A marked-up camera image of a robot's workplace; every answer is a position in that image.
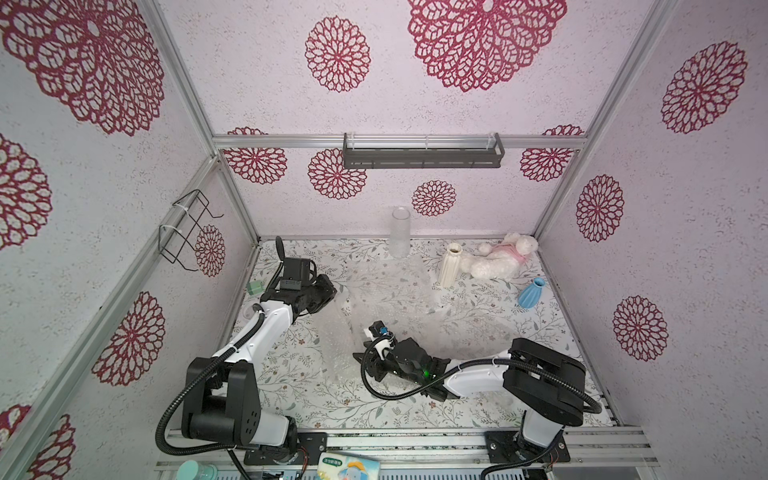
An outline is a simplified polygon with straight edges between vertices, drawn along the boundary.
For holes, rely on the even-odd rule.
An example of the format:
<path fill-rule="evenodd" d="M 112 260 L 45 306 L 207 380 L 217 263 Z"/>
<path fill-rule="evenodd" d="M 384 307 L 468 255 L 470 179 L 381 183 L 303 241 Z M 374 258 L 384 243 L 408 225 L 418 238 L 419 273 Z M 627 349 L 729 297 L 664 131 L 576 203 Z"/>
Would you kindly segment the white cream vase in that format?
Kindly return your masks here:
<path fill-rule="evenodd" d="M 461 271 L 462 254 L 463 248 L 459 243 L 452 242 L 446 247 L 438 275 L 441 288 L 450 288 L 455 283 Z"/>

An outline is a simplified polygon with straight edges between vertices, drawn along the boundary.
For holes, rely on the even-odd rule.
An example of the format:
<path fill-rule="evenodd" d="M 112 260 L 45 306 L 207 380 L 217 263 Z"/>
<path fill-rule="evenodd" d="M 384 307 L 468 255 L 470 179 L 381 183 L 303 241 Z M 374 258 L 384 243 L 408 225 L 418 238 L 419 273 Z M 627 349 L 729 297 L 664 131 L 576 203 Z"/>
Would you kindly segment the clear glass vase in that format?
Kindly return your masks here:
<path fill-rule="evenodd" d="M 407 207 L 395 207 L 390 217 L 388 248 L 395 258 L 405 258 L 410 251 L 411 214 Z"/>

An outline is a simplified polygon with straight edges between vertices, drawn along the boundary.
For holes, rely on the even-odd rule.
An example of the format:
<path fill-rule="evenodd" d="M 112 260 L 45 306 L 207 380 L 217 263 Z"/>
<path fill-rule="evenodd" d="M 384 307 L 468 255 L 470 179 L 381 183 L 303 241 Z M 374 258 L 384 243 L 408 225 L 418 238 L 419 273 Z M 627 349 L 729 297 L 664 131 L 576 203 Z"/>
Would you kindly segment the blue vase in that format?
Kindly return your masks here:
<path fill-rule="evenodd" d="M 523 289 L 518 298 L 518 305 L 523 309 L 534 308 L 541 300 L 547 281 L 542 277 L 534 278 L 531 283 Z"/>

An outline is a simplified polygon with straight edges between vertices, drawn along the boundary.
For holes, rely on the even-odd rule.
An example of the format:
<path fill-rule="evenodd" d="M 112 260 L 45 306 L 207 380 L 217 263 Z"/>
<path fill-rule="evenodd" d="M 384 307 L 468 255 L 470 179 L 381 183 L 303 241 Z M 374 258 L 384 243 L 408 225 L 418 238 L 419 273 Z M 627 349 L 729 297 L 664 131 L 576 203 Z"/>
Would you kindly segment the bubble wrap sheet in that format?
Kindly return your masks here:
<path fill-rule="evenodd" d="M 346 383 L 359 379 L 360 365 L 353 354 L 364 350 L 364 313 L 365 308 L 350 290 L 339 285 L 334 299 L 312 316 L 323 369 L 331 382 Z"/>

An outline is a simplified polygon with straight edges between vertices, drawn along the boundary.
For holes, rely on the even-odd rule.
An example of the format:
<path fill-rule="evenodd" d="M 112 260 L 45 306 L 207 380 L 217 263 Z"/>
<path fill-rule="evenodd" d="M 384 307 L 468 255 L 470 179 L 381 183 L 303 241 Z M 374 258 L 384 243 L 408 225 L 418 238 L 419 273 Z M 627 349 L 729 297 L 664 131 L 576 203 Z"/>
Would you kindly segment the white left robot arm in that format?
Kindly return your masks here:
<path fill-rule="evenodd" d="M 284 460 L 295 455 L 296 422 L 262 408 L 257 376 L 298 317 L 319 312 L 336 293 L 314 261 L 281 259 L 259 300 L 246 307 L 241 331 L 212 356 L 189 364 L 185 387 L 158 422 L 157 448 L 171 456 L 217 450 L 261 450 Z"/>

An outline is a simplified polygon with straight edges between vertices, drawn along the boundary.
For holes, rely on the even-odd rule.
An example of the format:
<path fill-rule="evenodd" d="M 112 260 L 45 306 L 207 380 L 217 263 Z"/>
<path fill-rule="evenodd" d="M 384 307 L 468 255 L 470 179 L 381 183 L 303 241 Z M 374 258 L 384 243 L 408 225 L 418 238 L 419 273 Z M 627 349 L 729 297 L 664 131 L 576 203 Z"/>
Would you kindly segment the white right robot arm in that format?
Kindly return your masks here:
<path fill-rule="evenodd" d="M 363 386 L 374 397 L 399 401 L 423 395 L 437 402 L 504 392 L 523 405 L 518 443 L 544 449 L 566 427 L 603 411 L 586 390 L 586 367 L 527 338 L 492 357 L 451 360 L 432 356 L 412 338 L 399 340 L 381 321 L 365 330 L 353 355 Z"/>

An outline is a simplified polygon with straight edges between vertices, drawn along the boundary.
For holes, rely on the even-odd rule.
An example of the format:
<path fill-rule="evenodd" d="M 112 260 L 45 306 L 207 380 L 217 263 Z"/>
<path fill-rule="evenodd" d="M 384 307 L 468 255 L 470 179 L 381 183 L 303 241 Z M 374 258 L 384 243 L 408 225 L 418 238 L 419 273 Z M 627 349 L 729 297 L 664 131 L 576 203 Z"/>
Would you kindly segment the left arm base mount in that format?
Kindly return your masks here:
<path fill-rule="evenodd" d="M 289 433 L 281 446 L 262 446 L 245 454 L 246 466 L 284 467 L 316 466 L 327 450 L 326 432 Z"/>

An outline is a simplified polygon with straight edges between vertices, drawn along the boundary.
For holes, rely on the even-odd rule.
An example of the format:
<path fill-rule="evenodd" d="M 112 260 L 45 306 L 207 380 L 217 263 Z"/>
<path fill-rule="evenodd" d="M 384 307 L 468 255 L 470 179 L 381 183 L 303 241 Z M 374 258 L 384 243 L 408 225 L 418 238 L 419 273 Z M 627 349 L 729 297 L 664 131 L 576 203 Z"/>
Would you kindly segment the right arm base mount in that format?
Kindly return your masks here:
<path fill-rule="evenodd" d="M 568 463 L 571 460 L 563 431 L 545 446 L 524 440 L 518 430 L 487 431 L 484 440 L 492 464 L 528 466 L 534 463 Z"/>

